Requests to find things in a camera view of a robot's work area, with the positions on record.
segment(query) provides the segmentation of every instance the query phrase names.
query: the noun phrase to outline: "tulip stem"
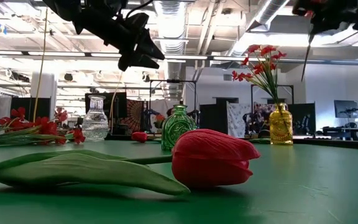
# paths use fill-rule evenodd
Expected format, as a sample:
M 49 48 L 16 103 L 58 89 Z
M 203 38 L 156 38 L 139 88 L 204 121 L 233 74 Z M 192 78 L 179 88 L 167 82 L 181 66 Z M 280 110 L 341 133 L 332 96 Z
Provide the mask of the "tulip stem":
M 137 158 L 137 159 L 120 159 L 120 161 L 133 162 L 133 163 L 142 164 L 142 165 L 161 164 L 161 163 L 166 163 L 166 162 L 172 162 L 172 155 Z

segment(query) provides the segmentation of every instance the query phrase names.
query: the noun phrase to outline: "desk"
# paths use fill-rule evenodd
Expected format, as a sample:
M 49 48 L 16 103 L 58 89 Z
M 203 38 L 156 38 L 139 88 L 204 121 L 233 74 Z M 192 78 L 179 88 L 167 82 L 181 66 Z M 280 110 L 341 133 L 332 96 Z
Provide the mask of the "desk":
M 358 149 L 256 144 L 254 175 L 241 185 L 182 197 L 142 189 L 77 185 L 25 192 L 0 184 L 0 224 L 358 223 Z M 85 142 L 0 148 L 0 161 L 33 152 L 92 149 L 126 157 L 163 154 L 160 144 Z M 151 168 L 172 177 L 170 164 Z
M 358 141 L 356 133 L 358 128 L 323 128 L 323 135 L 333 138 L 352 138 L 353 141 Z

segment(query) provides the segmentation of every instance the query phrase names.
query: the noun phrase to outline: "green bottle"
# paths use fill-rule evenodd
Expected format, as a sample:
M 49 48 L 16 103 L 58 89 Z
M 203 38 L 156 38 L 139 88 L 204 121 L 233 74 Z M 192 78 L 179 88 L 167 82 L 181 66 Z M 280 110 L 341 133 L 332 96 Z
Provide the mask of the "green bottle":
M 173 106 L 173 114 L 163 122 L 162 150 L 171 151 L 183 133 L 196 129 L 194 120 L 186 115 L 186 107 L 186 105 Z

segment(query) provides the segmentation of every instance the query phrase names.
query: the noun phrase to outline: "clear glass vase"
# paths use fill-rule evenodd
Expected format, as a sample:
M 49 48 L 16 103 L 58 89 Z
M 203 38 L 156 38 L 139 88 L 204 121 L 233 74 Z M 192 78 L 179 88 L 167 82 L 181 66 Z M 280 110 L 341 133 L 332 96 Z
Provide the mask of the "clear glass vase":
M 82 123 L 82 132 L 87 141 L 103 141 L 109 132 L 109 121 L 103 111 L 104 96 L 89 96 L 89 111 Z
M 270 143 L 292 145 L 292 114 L 287 111 L 285 103 L 276 105 L 270 114 Z
M 186 108 L 186 105 L 173 106 L 173 114 L 163 122 L 162 150 L 170 151 L 183 133 L 196 129 L 194 120 L 186 115 Z

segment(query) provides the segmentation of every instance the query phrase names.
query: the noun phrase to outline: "yellow glass vase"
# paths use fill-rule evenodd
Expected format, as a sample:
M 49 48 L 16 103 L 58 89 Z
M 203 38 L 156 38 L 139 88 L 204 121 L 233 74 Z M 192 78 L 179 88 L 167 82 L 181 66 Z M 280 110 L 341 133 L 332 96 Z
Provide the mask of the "yellow glass vase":
M 276 105 L 270 114 L 270 143 L 292 145 L 292 114 L 285 109 L 286 104 Z

